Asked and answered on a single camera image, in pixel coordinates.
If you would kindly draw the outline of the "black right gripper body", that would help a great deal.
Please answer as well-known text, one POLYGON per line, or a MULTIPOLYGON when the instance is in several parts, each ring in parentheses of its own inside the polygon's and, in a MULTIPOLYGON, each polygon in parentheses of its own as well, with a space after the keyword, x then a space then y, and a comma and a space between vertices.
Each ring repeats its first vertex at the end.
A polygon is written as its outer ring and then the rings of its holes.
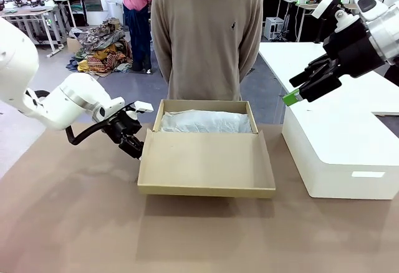
POLYGON ((368 29, 362 20, 324 39, 323 48, 334 62, 336 77, 349 75, 357 78, 380 67, 385 61, 370 42, 368 29))

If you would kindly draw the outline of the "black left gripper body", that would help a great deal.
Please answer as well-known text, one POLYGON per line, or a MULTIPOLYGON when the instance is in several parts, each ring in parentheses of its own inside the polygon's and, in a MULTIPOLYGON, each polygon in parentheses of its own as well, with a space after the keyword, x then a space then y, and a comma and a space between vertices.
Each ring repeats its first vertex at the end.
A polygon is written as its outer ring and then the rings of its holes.
POLYGON ((124 140, 138 143, 135 134, 140 131, 141 127, 138 120, 132 119, 126 111, 121 110, 109 118, 105 133, 115 144, 121 144, 124 140))

